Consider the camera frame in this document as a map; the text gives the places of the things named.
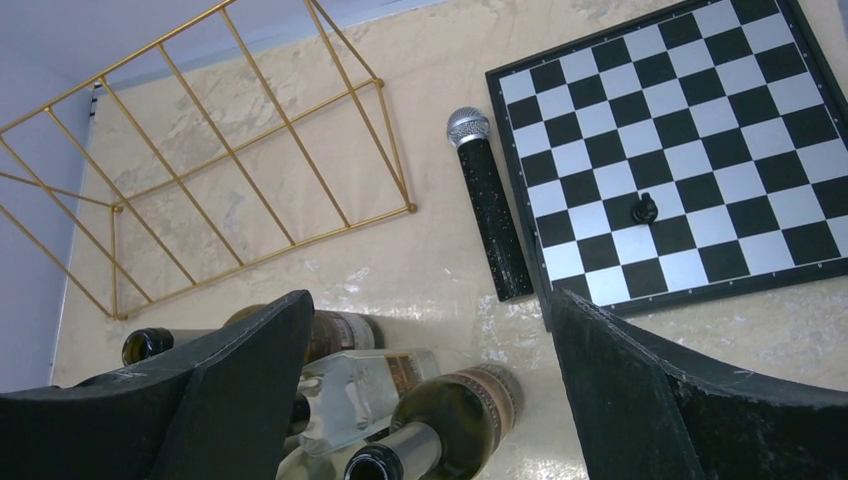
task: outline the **black pawn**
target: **black pawn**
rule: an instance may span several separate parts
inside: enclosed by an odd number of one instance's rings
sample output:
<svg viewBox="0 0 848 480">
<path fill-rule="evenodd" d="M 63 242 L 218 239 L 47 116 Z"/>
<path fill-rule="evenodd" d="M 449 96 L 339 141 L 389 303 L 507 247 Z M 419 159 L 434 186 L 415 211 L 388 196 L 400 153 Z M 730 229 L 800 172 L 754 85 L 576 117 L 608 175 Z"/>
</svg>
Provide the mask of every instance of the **black pawn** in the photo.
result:
<svg viewBox="0 0 848 480">
<path fill-rule="evenodd" d="M 660 211 L 657 209 L 657 204 L 651 198 L 651 195 L 649 193 L 643 193 L 642 200 L 639 200 L 636 202 L 636 205 L 633 205 L 631 213 L 636 223 L 651 224 L 657 219 Z"/>
</svg>

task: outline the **gold wire rack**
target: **gold wire rack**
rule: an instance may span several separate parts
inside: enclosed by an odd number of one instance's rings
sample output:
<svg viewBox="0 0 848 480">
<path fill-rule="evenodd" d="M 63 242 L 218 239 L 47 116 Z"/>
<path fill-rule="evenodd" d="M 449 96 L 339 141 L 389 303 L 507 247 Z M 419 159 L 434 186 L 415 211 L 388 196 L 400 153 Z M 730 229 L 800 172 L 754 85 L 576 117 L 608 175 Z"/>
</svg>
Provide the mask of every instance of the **gold wire rack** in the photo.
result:
<svg viewBox="0 0 848 480">
<path fill-rule="evenodd" d="M 70 219 L 76 225 L 77 231 L 79 233 L 83 234 L 86 238 L 88 238 L 94 244 L 94 246 L 97 248 L 97 250 L 99 250 L 99 252 L 109 260 L 109 262 L 111 263 L 111 269 L 112 269 L 111 305 L 109 307 L 107 307 L 103 304 L 103 302 L 101 302 L 97 298 L 95 298 L 95 296 L 83 284 L 83 282 L 77 276 L 75 276 L 69 270 L 69 268 L 66 267 L 63 264 L 63 262 L 60 261 L 59 258 L 57 258 L 56 255 L 54 255 L 41 241 L 39 241 L 39 239 L 36 238 L 36 236 L 24 225 L 23 222 L 21 222 L 15 215 L 13 215 L 2 204 L 0 204 L 0 213 L 2 213 L 6 218 L 8 218 L 8 220 L 12 224 L 14 224 L 27 238 L 29 238 L 29 240 L 31 240 L 40 250 L 42 250 L 53 261 L 53 263 L 55 263 L 56 266 L 59 269 L 61 269 L 65 273 L 65 275 L 67 275 L 70 282 L 72 282 L 77 288 L 79 288 L 79 290 L 86 297 L 88 297 L 88 299 L 91 300 L 94 303 L 94 305 L 101 312 L 103 312 L 104 315 L 106 315 L 107 317 L 110 317 L 112 319 L 126 320 L 131 315 L 138 313 L 142 309 L 145 309 L 145 308 L 148 308 L 152 305 L 155 305 L 155 304 L 164 302 L 166 300 L 172 299 L 174 297 L 177 297 L 179 295 L 187 293 L 187 292 L 189 292 L 193 289 L 199 288 L 201 286 L 215 282 L 215 281 L 220 280 L 220 279 L 227 277 L 229 275 L 240 272 L 240 271 L 242 271 L 246 268 L 253 267 L 255 265 L 258 265 L 260 263 L 268 261 L 268 260 L 270 260 L 274 257 L 282 255 L 286 252 L 289 252 L 293 249 L 315 243 L 319 240 L 324 240 L 324 239 L 327 239 L 327 238 L 330 238 L 330 237 L 334 237 L 334 236 L 343 234 L 345 232 L 348 232 L 350 230 L 362 228 L 366 225 L 370 225 L 370 224 L 373 224 L 375 222 L 379 222 L 381 220 L 385 220 L 385 219 L 400 215 L 400 214 L 405 213 L 405 212 L 415 213 L 417 211 L 417 206 L 410 199 L 409 189 L 407 188 L 406 179 L 404 177 L 403 168 L 402 168 L 401 161 L 400 161 L 400 158 L 399 158 L 399 155 L 398 155 L 397 144 L 395 142 L 394 133 L 392 132 L 391 121 L 389 119 L 389 113 L 388 113 L 388 109 L 386 107 L 386 99 L 385 99 L 385 96 L 384 96 L 384 93 L 383 93 L 384 82 L 383 82 L 382 79 L 380 79 L 376 75 L 376 73 L 374 73 L 374 71 L 371 69 L 371 67 L 368 65 L 368 63 L 362 58 L 362 56 L 354 48 L 354 46 L 347 39 L 347 37 L 345 37 L 345 35 L 342 33 L 341 29 L 339 29 L 339 27 L 336 25 L 336 23 L 333 22 L 333 20 L 327 14 L 327 12 L 324 10 L 324 8 L 318 3 L 318 1 L 317 0 L 304 0 L 304 4 L 306 5 L 306 9 L 309 12 L 309 15 L 312 19 L 312 22 L 315 24 L 315 27 L 318 30 L 318 34 L 320 35 L 324 46 L 326 47 L 327 51 L 329 52 L 329 54 L 332 58 L 332 61 L 335 65 L 335 68 L 338 70 L 338 74 L 341 77 L 342 82 L 344 83 L 345 91 L 343 91 L 343 92 L 341 92 L 341 93 L 319 103 L 318 105 L 313 106 L 312 108 L 309 108 L 308 110 L 304 111 L 303 113 L 300 113 L 296 116 L 291 116 L 291 117 L 289 117 L 286 114 L 282 104 L 280 103 L 279 99 L 277 98 L 277 96 L 275 95 L 271 86 L 269 85 L 268 80 L 263 75 L 262 71 L 259 69 L 259 66 L 257 65 L 252 53 L 248 50 L 247 45 L 245 44 L 244 40 L 242 39 L 241 34 L 236 29 L 235 25 L 233 24 L 232 19 L 230 18 L 229 13 L 227 12 L 227 7 L 235 1 L 236 0 L 224 0 L 223 2 L 221 2 L 218 5 L 210 8 L 206 12 L 204 12 L 204 13 L 198 15 L 197 17 L 193 18 L 192 20 L 186 22 L 182 26 L 180 26 L 180 27 L 172 30 L 171 32 L 161 36 L 160 38 L 151 42 L 150 44 L 148 44 L 144 48 L 141 48 L 140 50 L 138 50 L 135 53 L 127 56 L 126 58 L 115 63 L 114 65 L 110 66 L 109 68 L 101 71 L 100 73 L 94 75 L 93 77 L 89 78 L 88 80 L 80 83 L 76 87 L 71 88 L 70 90 L 66 91 L 65 93 L 57 96 L 56 98 L 50 100 L 49 102 L 45 103 L 44 105 L 32 110 L 31 112 L 27 113 L 26 115 L 23 115 L 20 118 L 12 121 L 11 123 L 4 125 L 3 127 L 0 127 L 0 147 L 2 147 L 9 154 L 9 156 L 14 160 L 14 162 L 17 163 L 26 172 L 26 174 L 30 178 L 24 178 L 24 177 L 21 177 L 21 176 L 12 175 L 10 173 L 4 173 L 4 172 L 0 172 L 0 177 L 40 188 L 47 196 L 50 197 L 50 199 L 56 204 L 56 206 L 58 206 L 64 212 L 65 215 L 70 217 Z M 270 129 L 264 131 L 263 133 L 255 136 L 255 137 L 253 137 L 253 138 L 251 138 L 251 139 L 249 139 L 249 140 L 247 140 L 247 141 L 245 141 L 241 144 L 238 144 L 238 145 L 231 145 L 224 138 L 224 135 L 222 134 L 221 130 L 215 124 L 215 122 L 213 121 L 209 112 L 207 111 L 206 108 L 204 108 L 200 99 L 197 97 L 195 92 L 192 90 L 192 87 L 189 85 L 188 81 L 186 81 L 185 77 L 183 76 L 183 73 L 177 68 L 177 65 L 174 63 L 174 60 L 171 58 L 171 56 L 168 54 L 168 52 L 165 49 L 165 42 L 167 40 L 179 35 L 180 33 L 184 32 L 185 30 L 196 25 L 197 23 L 199 23 L 199 22 L 201 22 L 201 21 L 203 21 L 203 20 L 205 20 L 209 17 L 212 17 L 214 15 L 219 15 L 221 17 L 221 19 L 224 21 L 224 23 L 226 24 L 227 28 L 229 29 L 230 34 L 232 35 L 232 37 L 235 39 L 236 43 L 238 44 L 238 48 L 241 51 L 241 54 L 244 56 L 244 58 L 247 61 L 250 69 L 253 71 L 253 73 L 256 75 L 256 77 L 259 79 L 259 83 L 261 85 L 262 90 L 264 91 L 265 96 L 267 96 L 268 100 L 273 104 L 274 109 L 276 110 L 279 117 L 282 119 L 282 123 L 274 126 L 273 128 L 270 128 Z M 363 82 L 361 82 L 357 85 L 354 85 L 351 82 L 350 76 L 348 75 L 345 67 L 343 66 L 342 61 L 341 61 L 341 59 L 340 59 L 340 57 L 339 57 L 339 55 L 336 51 L 336 48 L 333 46 L 333 43 L 330 40 L 329 33 L 325 30 L 324 25 L 322 24 L 322 19 L 323 19 L 323 21 L 325 21 L 327 23 L 327 25 L 329 25 L 330 30 L 333 33 L 335 33 L 335 35 L 338 37 L 339 40 L 341 40 L 344 47 L 347 48 L 350 51 L 350 53 L 353 55 L 353 57 L 356 59 L 356 61 L 365 69 L 365 71 L 367 72 L 368 77 L 369 77 L 367 80 L 365 80 L 365 81 L 363 81 Z M 199 110 L 199 112 L 200 112 L 201 116 L 203 117 L 203 119 L 205 120 L 206 124 L 210 127 L 210 129 L 214 133 L 215 137 L 217 137 L 217 139 L 221 142 L 221 145 L 224 148 L 224 153 L 222 153 L 222 154 L 220 154 L 220 155 L 218 155 L 214 158 L 211 158 L 211 159 L 205 161 L 204 163 L 197 165 L 197 166 L 195 166 L 195 167 L 193 167 L 193 168 L 189 169 L 188 171 L 183 172 L 181 174 L 178 174 L 175 171 L 174 167 L 163 156 L 162 152 L 154 144 L 153 140 L 148 135 L 148 133 L 145 132 L 145 130 L 140 125 L 140 123 L 136 120 L 136 118 L 133 116 L 133 114 L 129 111 L 126 104 L 121 101 L 120 96 L 115 92 L 115 90 L 109 84 L 109 81 L 107 79 L 107 76 L 109 74 L 113 73 L 118 68 L 126 65 L 127 63 L 138 58 L 139 56 L 141 56 L 141 55 L 143 55 L 143 54 L 145 54 L 149 51 L 153 51 L 153 50 L 158 51 L 159 55 L 162 57 L 162 59 L 165 61 L 165 63 L 167 63 L 168 68 L 170 69 L 173 76 L 177 79 L 177 81 L 180 83 L 182 88 L 185 90 L 185 93 L 191 99 L 194 106 Z M 57 103 L 68 98 L 69 96 L 73 95 L 74 93 L 79 92 L 80 90 L 87 89 L 87 88 L 93 88 L 94 85 L 96 85 L 97 83 L 101 84 L 104 87 L 106 93 L 108 93 L 108 95 L 113 99 L 117 108 L 121 111 L 123 116 L 126 117 L 126 119 L 132 125 L 132 128 L 136 131 L 138 136 L 144 141 L 144 143 L 147 145 L 147 147 L 153 152 L 154 156 L 159 161 L 159 163 L 165 168 L 165 170 L 167 171 L 167 173 L 170 176 L 169 180 L 162 182 L 158 185 L 152 186 L 150 188 L 147 188 L 143 191 L 134 193 L 132 195 L 125 195 L 124 193 L 121 192 L 121 190 L 114 183 L 114 181 L 109 178 L 109 176 L 102 169 L 102 167 L 98 164 L 98 162 L 94 158 L 92 158 L 91 154 L 86 150 L 86 148 L 82 145 L 82 143 L 80 143 L 80 141 L 71 133 L 71 131 L 68 129 L 68 127 L 66 127 L 65 124 L 62 123 L 62 121 L 56 116 L 56 114 L 53 111 L 53 107 Z M 369 86 L 373 86 L 376 89 L 376 92 L 377 92 L 377 97 L 379 99 L 379 104 L 380 104 L 380 111 L 382 113 L 383 123 L 385 125 L 385 130 L 386 130 L 386 132 L 385 132 L 386 138 L 388 139 L 388 143 L 389 143 L 388 149 L 383 145 L 383 142 L 380 140 L 377 129 L 375 128 L 374 123 L 371 121 L 368 114 L 366 113 L 366 110 L 365 110 L 363 103 L 360 99 L 359 91 L 366 88 L 366 87 L 369 87 Z M 374 216 L 372 218 L 368 218 L 366 220 L 362 220 L 362 221 L 359 221 L 359 222 L 356 222 L 356 223 L 352 223 L 349 220 L 348 216 L 345 215 L 344 209 L 339 204 L 338 200 L 336 199 L 336 196 L 333 194 L 329 185 L 327 184 L 326 180 L 324 179 L 324 176 L 319 171 L 315 161 L 313 160 L 312 156 L 309 154 L 309 151 L 308 151 L 306 145 L 304 144 L 302 138 L 298 135 L 297 130 L 295 129 L 295 125 L 294 125 L 299 120 L 301 120 L 301 119 L 303 119 L 307 116 L 313 115 L 313 114 L 319 112 L 321 109 L 328 107 L 329 105 L 334 104 L 334 103 L 338 102 L 339 100 L 342 100 L 342 99 L 347 98 L 347 97 L 350 97 L 350 99 L 353 101 L 354 105 L 356 106 L 356 110 L 359 112 L 359 115 L 361 116 L 362 121 L 364 122 L 365 127 L 368 130 L 368 133 L 370 134 L 371 138 L 373 139 L 373 141 L 374 141 L 374 143 L 377 147 L 377 151 L 379 152 L 380 157 L 382 158 L 383 162 L 385 163 L 385 166 L 388 169 L 389 174 L 391 175 L 392 180 L 393 180 L 395 186 L 397 187 L 397 190 L 398 190 L 398 192 L 399 192 L 399 194 L 400 194 L 400 196 L 403 200 L 403 203 L 404 203 L 404 206 L 401 207 L 401 208 L 398 208 L 398 209 L 395 209 L 395 210 L 392 210 L 392 211 L 389 211 L 389 212 L 386 212 L 386 213 L 383 213 L 383 214 L 380 214 L 380 215 L 377 215 L 377 216 Z M 68 140 L 74 145 L 74 147 L 77 150 L 79 150 L 80 154 L 82 155 L 82 157 L 86 161 L 86 164 L 88 165 L 88 167 L 93 172 L 95 172 L 105 182 L 105 184 L 108 186 L 108 188 L 111 190 L 111 192 L 114 194 L 114 196 L 117 200 L 115 200 L 113 202 L 104 202 L 104 201 L 98 200 L 96 198 L 87 197 L 87 196 L 84 196 L 84 195 L 81 195 L 81 194 L 77 194 L 77 193 L 74 193 L 74 192 L 70 192 L 70 191 L 67 191 L 67 190 L 63 190 L 63 189 L 59 189 L 59 188 L 55 188 L 55 187 L 46 185 L 42 181 L 42 179 L 39 177 L 39 175 L 37 175 L 36 172 L 27 164 L 27 162 L 24 161 L 24 159 L 22 159 L 21 156 L 18 155 L 18 153 L 9 146 L 7 141 L 4 139 L 4 134 L 11 131 L 15 127 L 18 127 L 19 125 L 23 124 L 27 120 L 30 120 L 33 117 L 35 117 L 37 115 L 42 115 L 42 114 L 47 115 L 53 121 L 53 123 L 55 123 L 55 125 L 59 128 L 59 130 L 61 130 L 61 132 L 64 134 L 64 136 L 66 136 L 68 138 Z M 332 231 L 328 231 L 328 232 L 325 232 L 325 233 L 322 233 L 322 234 L 319 234 L 319 235 L 315 235 L 315 236 L 312 236 L 310 238 L 305 238 L 305 239 L 294 238 L 294 236 L 290 233 L 290 230 L 288 228 L 286 228 L 286 226 L 280 220 L 280 217 L 276 213 L 274 207 L 271 205 L 271 203 L 268 201 L 266 196 L 262 193 L 260 188 L 257 186 L 254 179 L 248 173 L 248 170 L 245 168 L 244 163 L 239 159 L 238 152 L 249 147 L 249 146 L 251 146 L 251 145 L 253 145 L 253 144 L 256 144 L 257 142 L 260 142 L 260 141 L 262 141 L 262 140 L 264 140 L 264 139 L 266 139 L 266 138 L 268 138 L 268 137 L 270 137 L 270 136 L 272 136 L 272 135 L 274 135 L 278 132 L 281 132 L 281 131 L 287 131 L 289 133 L 289 135 L 291 136 L 291 138 L 293 139 L 293 141 L 295 142 L 297 148 L 302 153 L 304 160 L 308 164 L 309 169 L 314 174 L 315 178 L 319 182 L 321 188 L 323 189 L 324 193 L 326 194 L 327 198 L 329 199 L 330 203 L 332 204 L 333 209 L 336 211 L 339 218 L 341 219 L 341 221 L 344 225 L 343 227 L 332 230 Z M 259 200 L 262 203 L 262 205 L 264 206 L 265 210 L 267 210 L 267 212 L 271 215 L 271 218 L 273 218 L 274 223 L 282 231 L 283 235 L 285 236 L 286 240 L 289 243 L 288 246 L 281 248 L 277 251 L 268 253 L 266 255 L 260 256 L 258 258 L 252 259 L 252 260 L 244 260 L 243 258 L 241 258 L 241 256 L 239 256 L 239 254 L 236 252 L 236 250 L 233 248 L 233 246 L 230 244 L 230 242 L 227 241 L 227 239 L 221 233 L 219 228 L 215 225 L 215 223 L 212 221 L 212 219 L 206 213 L 203 206 L 200 205 L 200 203 L 195 198 L 195 196 L 192 195 L 192 193 L 186 187 L 186 183 L 185 183 L 186 179 L 188 179 L 189 177 L 192 177 L 194 175 L 197 175 L 198 173 L 208 169 L 209 167 L 216 165 L 216 164 L 219 164 L 219 163 L 221 163 L 225 160 L 230 160 L 235 164 L 236 168 L 239 170 L 241 175 L 247 181 L 250 188 L 253 190 L 253 192 L 259 198 Z M 206 224 L 215 233 L 215 236 L 218 238 L 218 240 L 220 240 L 220 242 L 223 243 L 223 245 L 226 247 L 227 251 L 230 253 L 230 255 L 232 255 L 232 257 L 235 259 L 236 263 L 238 264 L 236 267 L 231 268 L 229 270 L 226 270 L 224 272 L 215 274 L 213 276 L 207 277 L 207 278 L 202 278 L 202 279 L 195 278 L 194 276 L 191 275 L 191 273 L 189 273 L 188 269 L 186 269 L 186 267 L 183 265 L 183 263 L 180 262 L 180 260 L 174 254 L 174 252 L 171 249 L 169 249 L 168 246 L 165 245 L 162 238 L 159 235 L 156 234 L 156 232 L 153 230 L 153 228 L 150 226 L 150 224 L 147 221 L 145 221 L 145 219 L 141 216 L 139 211 L 136 209 L 134 202 L 137 202 L 141 198 L 147 197 L 150 194 L 156 193 L 156 192 L 158 192 L 158 191 L 160 191 L 160 190 L 162 190 L 166 187 L 170 187 L 170 186 L 173 186 L 173 185 L 176 185 L 182 191 L 182 193 L 188 198 L 189 202 L 194 207 L 194 209 L 197 211 L 197 213 L 200 214 L 200 216 L 203 218 L 203 220 L 206 222 Z M 59 199 L 59 197 L 58 197 L 59 195 L 71 197 L 71 198 L 74 198 L 74 199 L 77 199 L 77 200 L 80 200 L 80 201 L 88 202 L 90 204 L 98 205 L 100 207 L 108 209 L 108 213 L 110 215 L 109 225 L 110 225 L 110 229 L 111 229 L 111 232 L 110 232 L 111 238 L 110 238 L 109 245 L 104 246 L 103 243 L 98 241 L 98 239 L 94 236 L 94 234 L 80 221 L 80 219 L 77 217 L 77 215 L 75 215 L 74 212 L 72 212 L 70 210 L 70 208 L 68 208 Z M 166 293 L 162 296 L 154 298 L 151 295 L 149 295 L 145 291 L 145 289 L 142 288 L 141 285 L 139 285 L 139 283 L 128 272 L 127 268 L 125 268 L 125 266 L 123 266 L 121 264 L 121 262 L 118 259 L 118 253 L 117 253 L 118 246 L 116 245 L 117 242 L 116 242 L 116 221 L 115 221 L 115 217 L 116 217 L 116 215 L 122 214 L 125 211 L 129 211 L 129 213 L 138 221 L 138 223 L 147 232 L 147 234 L 149 234 L 153 238 L 153 240 L 156 242 L 156 244 L 162 250 L 162 252 L 164 252 L 164 254 L 170 259 L 170 261 L 173 262 L 173 264 L 179 269 L 180 272 L 182 272 L 182 274 L 185 276 L 185 278 L 189 282 L 189 285 L 187 287 L 180 288 L 178 290 L 175 290 L 175 291 Z M 120 302 L 119 302 L 119 291 L 118 291 L 119 290 L 119 287 L 118 287 L 118 275 L 119 274 L 122 275 L 124 278 L 126 278 L 128 283 L 136 291 L 138 291 L 138 293 L 144 298 L 144 303 L 142 305 L 135 306 L 133 308 L 129 308 L 129 309 L 125 309 L 125 310 L 123 310 L 121 308 L 121 305 L 120 305 Z"/>
</svg>

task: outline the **chessboard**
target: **chessboard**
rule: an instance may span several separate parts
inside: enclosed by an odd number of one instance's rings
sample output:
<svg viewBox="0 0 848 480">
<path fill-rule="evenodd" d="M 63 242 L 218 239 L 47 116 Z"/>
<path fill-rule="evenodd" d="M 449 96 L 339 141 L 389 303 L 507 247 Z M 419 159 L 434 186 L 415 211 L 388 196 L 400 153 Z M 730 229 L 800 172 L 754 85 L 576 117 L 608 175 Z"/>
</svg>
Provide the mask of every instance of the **chessboard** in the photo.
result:
<svg viewBox="0 0 848 480">
<path fill-rule="evenodd" d="M 848 273 L 848 109 L 794 0 L 684 2 L 487 79 L 543 306 Z"/>
</svg>

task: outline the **beige tile floor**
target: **beige tile floor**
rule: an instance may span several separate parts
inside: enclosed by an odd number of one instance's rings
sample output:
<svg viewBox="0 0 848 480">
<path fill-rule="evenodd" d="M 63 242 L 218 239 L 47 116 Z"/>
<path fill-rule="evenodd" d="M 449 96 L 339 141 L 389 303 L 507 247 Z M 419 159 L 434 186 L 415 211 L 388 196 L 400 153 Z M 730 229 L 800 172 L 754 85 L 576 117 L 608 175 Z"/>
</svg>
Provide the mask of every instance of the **beige tile floor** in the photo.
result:
<svg viewBox="0 0 848 480">
<path fill-rule="evenodd" d="M 121 342 L 133 329 L 214 328 L 245 305 L 305 288 L 319 308 L 377 315 L 390 346 L 431 346 L 444 358 L 462 352 L 471 359 L 504 362 L 515 371 L 526 390 L 526 414 L 481 478 L 586 478 L 538 302 L 497 302 L 444 124 L 455 108 L 465 104 L 491 114 L 487 70 L 670 3 L 452 0 L 348 29 L 357 48 L 386 80 L 389 109 L 420 211 L 292 252 L 125 322 L 104 318 L 71 287 L 54 381 L 72 385 L 120 366 Z M 801 3 L 845 89 L 848 42 L 836 1 Z M 349 55 L 343 58 L 351 64 Z M 341 91 L 332 63 L 316 39 L 264 52 L 258 61 L 290 113 Z M 237 143 L 279 121 L 243 61 L 204 68 L 187 77 L 228 141 Z M 121 93 L 179 169 L 222 151 L 175 80 Z M 363 98 L 369 111 L 375 111 L 373 92 Z M 114 102 L 104 98 L 99 103 L 91 153 L 106 164 L 109 175 L 128 191 L 165 179 Z M 298 124 L 298 131 L 350 216 L 363 219 L 402 203 L 356 119 L 348 102 Z M 338 226 L 287 134 L 251 148 L 241 158 L 295 236 Z M 255 258 L 284 245 L 280 231 L 232 164 L 211 169 L 188 187 L 208 206 L 240 255 Z M 91 173 L 85 189 L 87 194 L 108 197 Z M 192 273 L 208 275 L 233 265 L 178 190 L 146 200 L 139 209 L 186 259 Z M 108 242 L 108 217 L 85 206 L 81 215 Z M 126 215 L 119 218 L 118 242 L 122 261 L 151 292 L 184 285 L 176 269 Z M 80 239 L 72 269 L 108 302 L 108 264 Z M 121 302 L 130 306 L 139 302 L 125 282 Z M 744 368 L 848 389 L 846 311 L 848 280 L 836 279 L 680 308 L 633 322 Z"/>
</svg>

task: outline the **silver microphone grille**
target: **silver microphone grille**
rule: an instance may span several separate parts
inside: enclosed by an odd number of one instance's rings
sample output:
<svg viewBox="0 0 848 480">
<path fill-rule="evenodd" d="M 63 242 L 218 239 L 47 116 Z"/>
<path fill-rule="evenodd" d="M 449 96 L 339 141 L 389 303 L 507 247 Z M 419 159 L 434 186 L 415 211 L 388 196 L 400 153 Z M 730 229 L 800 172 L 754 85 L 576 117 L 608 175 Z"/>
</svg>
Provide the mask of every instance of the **silver microphone grille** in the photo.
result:
<svg viewBox="0 0 848 480">
<path fill-rule="evenodd" d="M 489 130 L 489 120 L 474 107 L 462 107 L 448 119 L 448 140 L 454 147 L 478 138 L 489 138 Z"/>
</svg>

